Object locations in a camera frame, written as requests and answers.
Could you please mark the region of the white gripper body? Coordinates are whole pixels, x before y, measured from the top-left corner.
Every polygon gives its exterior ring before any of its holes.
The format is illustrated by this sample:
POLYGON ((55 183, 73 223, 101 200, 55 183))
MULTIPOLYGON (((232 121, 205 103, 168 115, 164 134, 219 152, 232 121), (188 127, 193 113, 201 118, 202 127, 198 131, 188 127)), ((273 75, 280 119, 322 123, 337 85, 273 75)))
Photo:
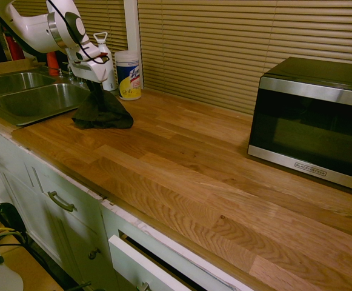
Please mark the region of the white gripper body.
POLYGON ((101 51, 97 46, 88 42, 79 46, 67 48, 66 53, 73 74, 79 78, 101 83, 107 79, 106 65, 99 57, 101 51))

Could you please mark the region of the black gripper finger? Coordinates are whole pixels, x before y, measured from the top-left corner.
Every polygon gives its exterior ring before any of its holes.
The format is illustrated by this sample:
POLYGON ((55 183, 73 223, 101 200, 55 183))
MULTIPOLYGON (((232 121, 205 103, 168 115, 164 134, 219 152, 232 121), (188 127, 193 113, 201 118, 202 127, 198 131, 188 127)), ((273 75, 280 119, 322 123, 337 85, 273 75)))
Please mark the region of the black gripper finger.
POLYGON ((95 83, 95 95, 96 95, 96 99, 97 99, 98 105, 105 105, 105 103, 104 103, 104 93, 103 93, 103 90, 102 90, 102 86, 98 82, 95 83))
POLYGON ((98 103, 98 83, 97 82, 93 82, 91 80, 86 80, 86 84, 88 89, 90 90, 90 97, 92 98, 92 100, 97 104, 98 103))

